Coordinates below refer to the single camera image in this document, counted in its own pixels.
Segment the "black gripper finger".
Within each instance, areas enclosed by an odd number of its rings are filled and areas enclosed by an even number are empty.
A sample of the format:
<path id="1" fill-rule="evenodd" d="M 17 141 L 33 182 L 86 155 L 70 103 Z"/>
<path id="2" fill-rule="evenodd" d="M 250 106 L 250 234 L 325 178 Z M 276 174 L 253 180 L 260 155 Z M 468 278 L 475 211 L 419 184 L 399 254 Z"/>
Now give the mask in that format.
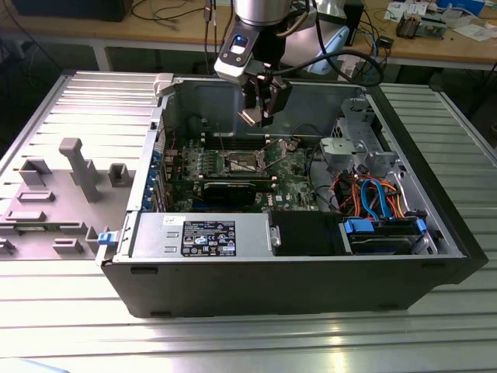
<path id="1" fill-rule="evenodd" d="M 249 75 L 246 82 L 242 85 L 243 95 L 243 112 L 249 112 L 258 108 L 258 79 L 255 75 Z"/>
<path id="2" fill-rule="evenodd" d="M 293 86 L 280 76 L 271 76 L 259 84 L 261 127 L 273 123 L 276 113 L 282 111 L 288 102 Z"/>

